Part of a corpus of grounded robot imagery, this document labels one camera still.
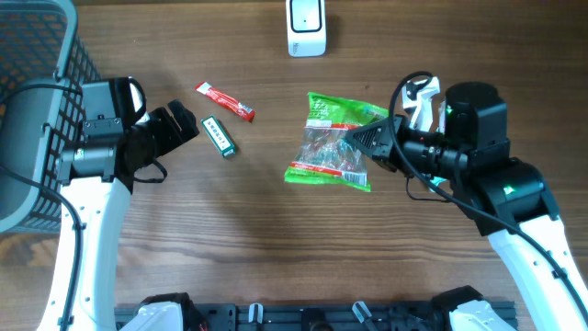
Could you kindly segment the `green snack bag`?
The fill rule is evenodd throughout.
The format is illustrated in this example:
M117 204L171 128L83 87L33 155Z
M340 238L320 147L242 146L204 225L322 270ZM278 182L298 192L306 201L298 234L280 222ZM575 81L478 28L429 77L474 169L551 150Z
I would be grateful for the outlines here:
M385 120L389 111L364 101L310 92L298 154L284 179L308 185L347 185L370 191L368 171L361 151L345 140L348 131Z

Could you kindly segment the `small green box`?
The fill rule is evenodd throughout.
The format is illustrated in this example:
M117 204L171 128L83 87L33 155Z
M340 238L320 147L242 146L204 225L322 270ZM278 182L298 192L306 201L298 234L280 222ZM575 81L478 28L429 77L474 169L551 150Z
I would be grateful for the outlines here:
M233 141L214 116L210 115L206 117L201 121L201 124L215 148L223 157L228 157L236 153Z

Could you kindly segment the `red snack packet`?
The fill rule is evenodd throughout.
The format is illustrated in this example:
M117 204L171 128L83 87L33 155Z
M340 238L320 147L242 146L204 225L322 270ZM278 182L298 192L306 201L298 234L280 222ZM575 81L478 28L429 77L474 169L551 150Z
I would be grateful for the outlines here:
M251 122L254 119L255 112L252 108L213 87L208 82L199 83L195 86L195 90L245 121Z

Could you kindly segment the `teal wet wipes packet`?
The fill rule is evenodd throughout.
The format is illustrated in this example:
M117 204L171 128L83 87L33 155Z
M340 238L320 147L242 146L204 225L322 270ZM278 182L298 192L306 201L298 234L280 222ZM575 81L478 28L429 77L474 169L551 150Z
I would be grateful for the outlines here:
M446 182L447 180L445 178L442 177L433 177L431 179L431 183L433 185L435 185L436 187L438 187L441 183Z

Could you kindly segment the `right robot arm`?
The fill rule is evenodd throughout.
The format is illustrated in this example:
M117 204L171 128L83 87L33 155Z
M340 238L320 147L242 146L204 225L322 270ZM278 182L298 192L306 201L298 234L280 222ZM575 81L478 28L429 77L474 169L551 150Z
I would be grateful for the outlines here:
M587 287L546 179L510 155L507 106L486 83L451 86L439 127L390 114L345 139L381 167L421 179L476 223L510 272L539 330L584 330Z

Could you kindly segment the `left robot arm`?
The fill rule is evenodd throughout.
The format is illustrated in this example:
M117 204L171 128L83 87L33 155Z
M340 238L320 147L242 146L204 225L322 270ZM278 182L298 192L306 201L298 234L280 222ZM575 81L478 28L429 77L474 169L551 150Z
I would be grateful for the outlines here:
M119 237L136 172L198 136L195 116L175 99L147 111L139 82L82 86L85 119L58 161L61 230L41 330L113 330Z

